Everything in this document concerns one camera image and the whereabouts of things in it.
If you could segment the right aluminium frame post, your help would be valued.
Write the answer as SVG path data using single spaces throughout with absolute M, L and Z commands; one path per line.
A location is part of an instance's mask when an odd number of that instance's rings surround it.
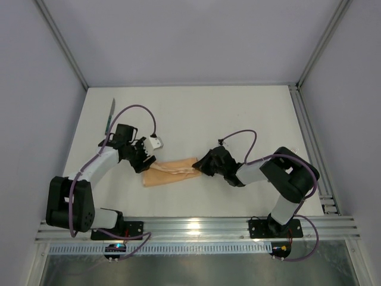
M 344 18 L 347 10 L 352 4 L 352 0 L 341 0 L 338 6 L 335 8 L 331 18 L 329 19 L 322 35 L 320 36 L 317 45 L 315 46 L 309 60 L 307 61 L 301 76 L 296 84 L 298 89 L 301 89 L 309 75 L 311 74 L 314 66 L 317 64 L 318 60 L 322 56 L 324 50 L 328 46 L 331 38 L 335 34 L 337 28 L 339 27 L 342 19 Z

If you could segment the aluminium front rail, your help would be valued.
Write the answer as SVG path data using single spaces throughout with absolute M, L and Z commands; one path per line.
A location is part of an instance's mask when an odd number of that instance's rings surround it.
M 151 240 L 157 242 L 183 241 L 248 241 L 248 217 L 127 217 L 127 221 L 142 221 L 143 230 L 152 234 Z M 360 230 L 351 216 L 313 216 L 301 223 L 303 239 L 315 238 L 316 227 L 322 240 L 341 240 L 360 238 Z M 47 225 L 43 220 L 38 228 L 37 243 L 82 243 L 90 240 L 90 232 L 79 232 L 75 238 L 66 229 Z

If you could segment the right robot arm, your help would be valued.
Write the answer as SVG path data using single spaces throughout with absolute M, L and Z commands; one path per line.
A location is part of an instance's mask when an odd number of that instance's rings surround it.
M 313 195 L 320 179 L 318 170 L 286 147 L 250 163 L 239 163 L 222 146 L 210 149 L 192 167 L 207 175 L 216 174 L 233 187 L 245 187 L 251 183 L 267 181 L 279 192 L 279 198 L 266 219 L 250 219 L 251 238 L 302 237 L 295 215 L 308 198 Z

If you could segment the orange cloth napkin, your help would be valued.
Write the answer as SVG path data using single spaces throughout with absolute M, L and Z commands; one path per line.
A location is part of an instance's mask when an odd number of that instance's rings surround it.
M 155 162 L 148 170 L 143 172 L 142 183 L 144 187 L 172 184 L 201 176 L 201 172 L 193 168 L 197 162 L 196 157 L 178 161 Z

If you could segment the right small connector board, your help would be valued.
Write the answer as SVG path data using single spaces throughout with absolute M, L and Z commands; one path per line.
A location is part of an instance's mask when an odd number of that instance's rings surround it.
M 270 255 L 273 259 L 286 259 L 291 253 L 291 245 L 289 243 L 272 243 Z

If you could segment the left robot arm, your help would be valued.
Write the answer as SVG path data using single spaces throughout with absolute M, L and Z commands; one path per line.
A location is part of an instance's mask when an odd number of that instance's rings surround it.
M 117 125 L 115 132 L 106 135 L 96 154 L 79 171 L 52 178 L 45 218 L 49 226 L 67 229 L 72 237 L 89 230 L 111 237 L 125 233 L 122 212 L 97 209 L 93 190 L 121 161 L 128 161 L 136 173 L 148 170 L 156 161 L 152 152 L 163 146 L 162 141 L 155 133 L 136 139 L 137 132 L 136 127 Z

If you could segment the aluminium frame post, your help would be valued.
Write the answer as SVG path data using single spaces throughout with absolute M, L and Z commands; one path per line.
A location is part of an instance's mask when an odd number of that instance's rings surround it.
M 318 60 L 322 56 L 324 50 L 328 46 L 331 38 L 335 34 L 337 28 L 339 27 L 342 19 L 344 18 L 347 10 L 352 4 L 352 0 L 341 0 L 338 6 L 335 8 L 331 18 L 329 19 L 322 35 L 320 36 L 317 45 L 315 46 L 309 60 L 307 61 L 301 76 L 296 84 L 298 89 L 301 89 L 309 75 L 311 74 L 314 66 L 317 64 Z
M 61 33 L 58 25 L 56 24 L 48 6 L 45 4 L 45 1 L 43 0 L 33 0 L 32 1 L 34 5 L 36 6 L 37 10 L 39 11 L 42 19 L 46 23 L 49 31 L 51 32 L 54 41 L 57 43 L 63 57 L 65 58 L 66 62 L 68 63 L 69 67 L 77 77 L 78 81 L 81 83 L 81 86 L 85 91 L 89 89 L 89 85 L 71 51 L 69 48 L 66 40 L 64 39 L 63 34 Z

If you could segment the aluminium rail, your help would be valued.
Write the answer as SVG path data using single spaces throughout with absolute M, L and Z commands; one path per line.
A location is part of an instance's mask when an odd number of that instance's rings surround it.
M 142 221 L 143 230 L 152 234 L 151 240 L 157 242 L 183 241 L 248 241 L 248 217 L 127 217 L 127 221 Z M 316 227 L 322 240 L 341 240 L 360 238 L 360 230 L 351 216 L 313 216 L 301 223 L 303 239 L 315 238 Z M 75 238 L 66 229 L 47 225 L 43 220 L 38 228 L 37 243 L 82 243 L 90 240 L 90 232 L 79 232 Z
M 318 193 L 325 215 L 340 216 L 339 204 L 335 198 L 334 188 L 330 180 L 327 167 L 318 145 L 307 108 L 302 98 L 301 90 L 296 85 L 289 85 L 289 92 L 310 163 L 319 171 Z

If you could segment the right side aluminium rail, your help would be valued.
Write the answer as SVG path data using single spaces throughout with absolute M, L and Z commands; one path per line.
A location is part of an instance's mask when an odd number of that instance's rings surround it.
M 334 188 L 330 180 L 327 167 L 318 145 L 307 108 L 302 98 L 301 90 L 296 85 L 289 85 L 289 92 L 310 163 L 319 171 L 318 193 L 325 215 L 340 216 L 339 204 L 335 198 Z

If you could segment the left small controller board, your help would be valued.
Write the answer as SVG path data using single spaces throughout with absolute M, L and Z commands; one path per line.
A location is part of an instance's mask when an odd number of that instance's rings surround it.
M 110 244 L 105 247 L 103 254 L 107 260 L 118 260 L 126 254 L 126 245 L 122 243 Z

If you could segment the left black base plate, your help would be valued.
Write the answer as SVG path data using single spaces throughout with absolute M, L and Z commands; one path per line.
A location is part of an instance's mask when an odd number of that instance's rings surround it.
M 104 229 L 106 233 L 92 230 L 90 239 L 92 241 L 105 240 L 126 240 L 133 237 L 133 240 L 142 240 L 143 235 L 142 221 L 120 221 L 111 229 Z

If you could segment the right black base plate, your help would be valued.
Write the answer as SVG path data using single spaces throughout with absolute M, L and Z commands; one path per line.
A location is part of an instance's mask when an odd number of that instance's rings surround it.
M 304 236 L 300 220 L 291 219 L 287 224 L 281 225 L 270 216 L 265 219 L 252 217 L 248 221 L 250 238 L 302 238 Z

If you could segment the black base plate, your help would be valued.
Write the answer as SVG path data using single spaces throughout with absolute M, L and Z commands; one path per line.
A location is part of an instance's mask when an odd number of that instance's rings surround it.
M 300 220 L 291 219 L 287 224 L 281 225 L 270 216 L 265 219 L 252 217 L 248 221 L 250 238 L 302 238 L 304 236 Z
M 90 239 L 92 241 L 105 240 L 126 240 L 133 237 L 133 240 L 142 240 L 143 235 L 142 221 L 120 221 L 111 229 L 104 229 L 106 233 L 92 230 Z

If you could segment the left aluminium frame post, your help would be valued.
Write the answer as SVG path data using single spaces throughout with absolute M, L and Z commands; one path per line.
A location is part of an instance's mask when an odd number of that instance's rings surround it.
M 58 25 L 56 24 L 48 6 L 45 4 L 45 1 L 43 0 L 33 0 L 32 1 L 34 5 L 36 6 L 37 10 L 39 11 L 42 19 L 46 23 L 49 31 L 51 32 L 54 41 L 57 43 L 63 57 L 65 58 L 66 62 L 68 63 L 69 67 L 77 77 L 78 81 L 81 83 L 81 86 L 85 91 L 89 89 L 89 85 L 71 51 L 69 48 L 66 40 L 64 39 L 63 34 L 61 33 Z

